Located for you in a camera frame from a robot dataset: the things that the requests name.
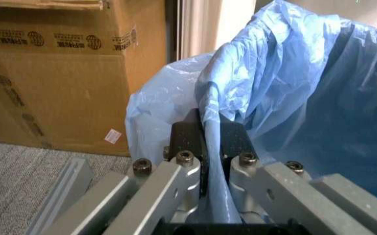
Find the plastic bag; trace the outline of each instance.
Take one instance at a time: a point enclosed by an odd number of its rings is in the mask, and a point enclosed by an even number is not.
[[[364,81],[370,86],[362,86]],[[205,54],[167,65],[131,96],[126,133],[132,158],[160,163],[171,125],[196,107],[210,157],[212,222],[240,222],[220,164],[219,112],[244,124],[263,163],[301,161],[313,176],[341,173],[377,196],[377,185],[370,188],[373,180],[365,182],[368,176],[361,176],[377,171],[377,153],[370,156],[377,151],[377,137],[363,136],[377,135],[377,124],[359,129],[353,121],[377,123],[376,29],[338,16],[318,16],[281,0],[270,3],[213,57]],[[347,122],[351,126],[344,129]],[[330,158],[338,149],[347,155],[346,162],[341,155]],[[351,163],[356,164],[354,174],[344,173]]]

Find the sticker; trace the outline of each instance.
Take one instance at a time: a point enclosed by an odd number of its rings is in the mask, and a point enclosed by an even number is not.
[[[121,136],[122,136],[122,133],[114,129],[111,129],[109,133],[106,135],[106,137],[104,138],[104,140],[112,144],[115,144]]]

